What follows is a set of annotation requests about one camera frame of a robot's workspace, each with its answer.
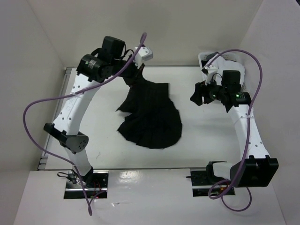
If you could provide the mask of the white skirt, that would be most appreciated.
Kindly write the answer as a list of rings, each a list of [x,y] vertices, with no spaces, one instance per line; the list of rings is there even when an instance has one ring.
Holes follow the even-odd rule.
[[[199,62],[204,64],[202,65],[202,77],[205,81],[205,84],[210,84],[213,81],[217,85],[221,85],[222,75],[225,70],[234,70],[240,72],[240,85],[244,84],[245,80],[245,67],[240,63],[239,57],[235,53],[225,53],[211,62],[218,52],[205,52],[200,53],[198,56]]]

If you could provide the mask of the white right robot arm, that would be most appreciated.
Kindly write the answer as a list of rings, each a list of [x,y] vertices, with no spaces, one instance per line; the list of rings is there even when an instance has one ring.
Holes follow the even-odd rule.
[[[253,100],[248,92],[241,90],[241,73],[225,70],[219,75],[215,69],[204,68],[203,82],[195,85],[190,100],[196,105],[219,101],[230,116],[240,147],[240,161],[231,164],[226,161],[210,161],[206,166],[206,181],[216,184],[227,180],[235,188],[266,187],[279,168],[276,158],[272,158],[260,137],[253,110]]]

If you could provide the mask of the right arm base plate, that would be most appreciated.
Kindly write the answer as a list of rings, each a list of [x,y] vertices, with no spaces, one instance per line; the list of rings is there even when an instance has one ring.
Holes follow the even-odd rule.
[[[211,181],[207,175],[206,169],[203,168],[191,169],[190,175],[188,175],[186,178],[190,179],[191,181],[193,197],[207,197],[211,186],[219,180],[222,180],[222,178],[217,178],[217,181]],[[211,196],[217,196],[221,194],[227,189],[228,186],[229,183],[225,183],[214,187],[211,191]]]

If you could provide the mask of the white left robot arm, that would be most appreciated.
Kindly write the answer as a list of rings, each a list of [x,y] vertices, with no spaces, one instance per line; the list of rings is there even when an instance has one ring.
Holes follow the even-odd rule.
[[[82,119],[96,92],[109,78],[133,76],[137,72],[144,62],[146,37],[146,33],[143,33],[133,54],[124,60],[126,43],[106,36],[100,48],[80,59],[72,91],[66,95],[59,115],[44,125],[44,131],[66,151],[68,157],[65,160],[71,164],[74,177],[82,187],[89,187],[93,183],[94,173],[86,153],[89,137],[80,132]]]

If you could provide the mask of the white plastic basket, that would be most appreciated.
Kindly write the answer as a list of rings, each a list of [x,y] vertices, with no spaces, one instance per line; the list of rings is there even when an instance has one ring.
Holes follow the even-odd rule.
[[[203,69],[211,59],[213,59],[218,52],[201,52],[198,54],[198,61],[200,69]],[[214,80],[217,85],[221,85],[221,75],[224,70],[238,70],[240,71],[240,84],[241,91],[247,91],[244,84],[245,81],[245,67],[242,65],[242,61],[236,53],[228,52],[218,57],[211,66],[218,68],[217,75],[214,76]]]

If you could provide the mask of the black skirt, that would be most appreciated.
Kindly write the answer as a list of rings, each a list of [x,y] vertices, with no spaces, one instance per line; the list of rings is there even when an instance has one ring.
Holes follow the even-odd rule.
[[[169,95],[168,83],[155,83],[143,77],[139,69],[132,77],[124,77],[129,92],[118,111],[127,113],[118,132],[137,146],[165,149],[182,136],[180,112]]]

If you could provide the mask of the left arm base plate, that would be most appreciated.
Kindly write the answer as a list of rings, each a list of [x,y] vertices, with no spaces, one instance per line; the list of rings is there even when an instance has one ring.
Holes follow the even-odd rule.
[[[83,189],[80,180],[71,171],[68,173],[58,172],[60,177],[66,178],[66,186],[64,191],[64,199],[84,199]],[[95,171],[91,181],[84,183],[85,192],[89,199],[106,199],[108,187],[108,171]]]

